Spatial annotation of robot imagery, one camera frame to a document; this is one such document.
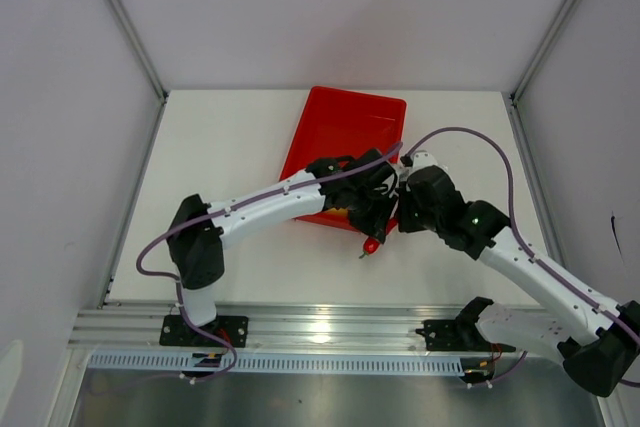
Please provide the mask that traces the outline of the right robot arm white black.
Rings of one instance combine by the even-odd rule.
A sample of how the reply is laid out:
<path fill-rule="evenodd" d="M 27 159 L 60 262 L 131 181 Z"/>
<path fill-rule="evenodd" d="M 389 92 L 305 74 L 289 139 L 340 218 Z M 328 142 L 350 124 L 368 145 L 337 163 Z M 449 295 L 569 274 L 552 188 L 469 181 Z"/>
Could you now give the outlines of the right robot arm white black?
<path fill-rule="evenodd" d="M 455 319 L 468 350 L 500 344 L 562 366 L 585 391 L 608 397 L 639 356 L 639 304 L 589 287 L 526 242 L 514 218 L 486 201 L 467 202 L 443 168 L 412 164 L 399 189 L 399 229 L 434 232 L 449 248 L 495 270 L 550 315 L 544 320 L 484 297 Z"/>

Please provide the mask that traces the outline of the red chili pepper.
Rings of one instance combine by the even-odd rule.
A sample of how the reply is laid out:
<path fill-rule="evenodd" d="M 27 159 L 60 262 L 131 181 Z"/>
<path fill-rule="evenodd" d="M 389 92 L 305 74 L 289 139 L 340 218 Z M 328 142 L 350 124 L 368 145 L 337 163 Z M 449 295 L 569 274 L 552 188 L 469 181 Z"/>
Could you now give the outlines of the red chili pepper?
<path fill-rule="evenodd" d="M 387 224 L 385 235 L 388 236 L 397 227 L 397 225 L 397 219 L 395 217 L 392 217 Z M 368 237 L 362 245 L 362 253 L 359 258 L 363 259 L 375 254 L 383 244 L 383 241 L 377 240 L 373 237 Z"/>

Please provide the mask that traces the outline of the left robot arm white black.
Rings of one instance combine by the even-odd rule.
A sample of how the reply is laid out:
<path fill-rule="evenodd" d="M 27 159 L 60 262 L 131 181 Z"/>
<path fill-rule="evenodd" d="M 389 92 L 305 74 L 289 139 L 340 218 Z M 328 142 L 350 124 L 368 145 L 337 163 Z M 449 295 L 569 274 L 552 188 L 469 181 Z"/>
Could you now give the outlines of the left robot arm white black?
<path fill-rule="evenodd" d="M 216 337 L 214 284 L 224 251 L 267 227 L 344 210 L 356 231 L 382 242 L 396 205 L 399 169 L 373 148 L 360 157 L 324 157 L 253 195 L 210 204 L 194 194 L 180 204 L 166 239 L 179 275 L 182 335 L 197 347 Z"/>

